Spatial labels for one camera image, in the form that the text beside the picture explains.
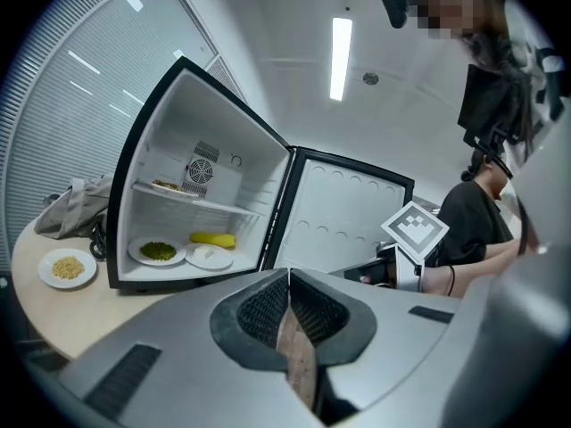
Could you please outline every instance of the round table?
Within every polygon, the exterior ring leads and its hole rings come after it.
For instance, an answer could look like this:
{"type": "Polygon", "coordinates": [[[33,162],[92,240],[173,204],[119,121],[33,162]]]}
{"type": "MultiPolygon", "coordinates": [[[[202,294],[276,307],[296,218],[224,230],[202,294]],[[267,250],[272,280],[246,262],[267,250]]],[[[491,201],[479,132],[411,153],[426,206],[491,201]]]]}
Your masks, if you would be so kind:
{"type": "Polygon", "coordinates": [[[34,220],[21,232],[12,255],[12,280],[30,323],[44,340],[67,359],[77,358],[90,345],[135,314],[171,294],[121,294],[109,288],[107,264],[97,263],[89,284],[61,291],[45,284],[37,265],[49,251],[72,248],[89,253],[90,240],[55,240],[37,235],[34,220]]]}

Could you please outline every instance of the black t-shirt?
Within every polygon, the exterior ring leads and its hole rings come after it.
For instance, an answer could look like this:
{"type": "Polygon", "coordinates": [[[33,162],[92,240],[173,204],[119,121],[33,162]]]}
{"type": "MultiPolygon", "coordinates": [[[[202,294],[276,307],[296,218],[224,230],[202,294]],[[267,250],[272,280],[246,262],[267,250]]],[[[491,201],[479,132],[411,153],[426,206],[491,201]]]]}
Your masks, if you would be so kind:
{"type": "Polygon", "coordinates": [[[482,261],[487,244],[513,239],[500,209],[476,181],[456,185],[444,199],[438,218],[450,227],[438,252],[438,266],[482,261]]]}

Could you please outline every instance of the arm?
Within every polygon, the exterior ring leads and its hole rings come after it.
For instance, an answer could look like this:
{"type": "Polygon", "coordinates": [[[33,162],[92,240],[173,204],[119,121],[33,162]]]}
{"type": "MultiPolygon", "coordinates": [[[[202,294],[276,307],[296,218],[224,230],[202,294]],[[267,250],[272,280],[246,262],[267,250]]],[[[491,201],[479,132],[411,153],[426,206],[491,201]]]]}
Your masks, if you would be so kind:
{"type": "MultiPolygon", "coordinates": [[[[461,298],[464,296],[470,283],[479,276],[501,274],[517,257],[519,243],[511,242],[504,252],[477,263],[468,265],[455,265],[456,281],[451,296],[461,298]]],[[[423,277],[423,291],[434,295],[446,295],[451,286],[451,270],[449,267],[427,267],[423,277]]]]}
{"type": "Polygon", "coordinates": [[[487,246],[485,246],[484,260],[491,259],[496,255],[500,255],[510,247],[518,245],[519,245],[518,239],[512,239],[511,241],[507,241],[506,243],[501,243],[501,244],[488,244],[487,246]]]}

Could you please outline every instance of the white wall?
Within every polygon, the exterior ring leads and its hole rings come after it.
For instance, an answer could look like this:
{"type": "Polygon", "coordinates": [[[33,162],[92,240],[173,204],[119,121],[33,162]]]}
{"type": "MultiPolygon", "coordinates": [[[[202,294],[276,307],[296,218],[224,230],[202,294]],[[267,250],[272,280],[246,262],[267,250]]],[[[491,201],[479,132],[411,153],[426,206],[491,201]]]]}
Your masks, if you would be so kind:
{"type": "Polygon", "coordinates": [[[279,124],[260,67],[227,0],[188,0],[214,40],[250,107],[274,129],[279,124]]]}

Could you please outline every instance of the plate of rice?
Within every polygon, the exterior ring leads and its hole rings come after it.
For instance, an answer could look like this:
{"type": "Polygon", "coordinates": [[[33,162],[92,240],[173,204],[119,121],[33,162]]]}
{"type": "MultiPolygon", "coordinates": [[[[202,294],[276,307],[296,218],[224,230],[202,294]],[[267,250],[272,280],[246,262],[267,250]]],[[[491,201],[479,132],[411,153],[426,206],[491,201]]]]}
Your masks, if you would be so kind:
{"type": "Polygon", "coordinates": [[[87,252],[57,249],[47,253],[37,266],[39,278],[56,289],[71,289],[88,282],[97,272],[97,262],[87,252]]]}
{"type": "Polygon", "coordinates": [[[186,249],[181,243],[164,238],[137,238],[128,245],[128,254],[151,267],[166,267],[184,260],[186,249]]]}

